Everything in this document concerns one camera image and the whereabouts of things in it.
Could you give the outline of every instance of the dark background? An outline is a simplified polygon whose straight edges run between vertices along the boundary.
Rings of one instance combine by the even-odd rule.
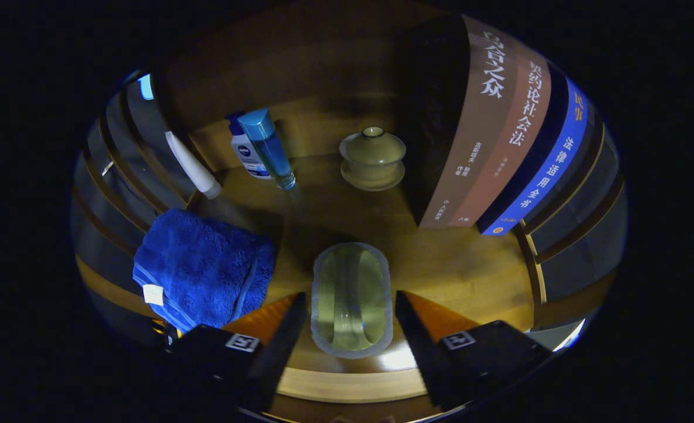
[[[0,418],[176,411],[87,300],[68,238],[73,162],[130,72],[266,3],[0,4]],[[625,262],[596,321],[478,420],[694,421],[694,6],[431,3],[562,67],[615,135],[631,198]]]

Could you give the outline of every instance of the blue bottle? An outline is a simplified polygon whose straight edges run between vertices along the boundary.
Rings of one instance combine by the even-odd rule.
[[[285,191],[294,188],[295,176],[287,160],[285,149],[282,148],[282,142],[277,136],[274,122],[269,117],[269,109],[262,108],[246,113],[238,117],[237,121],[277,186]]]

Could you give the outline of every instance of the blue bottle cap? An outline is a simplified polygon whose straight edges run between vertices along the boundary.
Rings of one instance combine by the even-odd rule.
[[[232,135],[241,136],[242,134],[245,134],[245,131],[242,130],[242,126],[240,126],[240,122],[237,121],[237,118],[244,114],[245,112],[234,112],[229,113],[229,115],[224,117],[230,121],[230,132],[232,132]]]
[[[274,122],[269,117],[269,109],[262,108],[238,117],[242,130],[251,141],[262,141],[274,134]]]

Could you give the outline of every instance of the shelf board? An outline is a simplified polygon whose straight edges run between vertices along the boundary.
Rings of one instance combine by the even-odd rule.
[[[320,252],[336,243],[361,241],[388,259],[393,292],[413,292],[480,324],[501,319],[519,330],[532,328],[530,278],[513,234],[481,236],[476,228],[462,227],[419,229],[401,184],[379,193],[358,190],[342,178],[341,161],[338,155],[293,159],[298,182],[288,192],[271,180],[251,177],[242,167],[227,169],[218,174],[223,193],[195,204],[194,211],[201,216],[274,239],[277,262],[264,304],[298,291],[310,298],[313,263]],[[319,396],[305,386],[301,372],[307,372],[311,384],[318,382],[314,380],[318,373],[350,374],[344,380],[324,374],[320,382],[334,386]],[[360,390],[355,390],[357,383],[363,385]],[[403,392],[403,397],[425,394],[396,319],[388,348],[358,360],[321,351],[305,324],[279,385],[280,394],[333,402],[392,401],[396,392]]]

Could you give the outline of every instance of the blue book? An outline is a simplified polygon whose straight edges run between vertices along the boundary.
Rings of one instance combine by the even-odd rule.
[[[556,185],[580,149],[588,123],[588,102],[569,78],[565,82],[568,96],[561,131],[556,137],[545,128],[540,131],[540,140],[535,140],[511,182],[478,219],[483,235],[508,233]]]

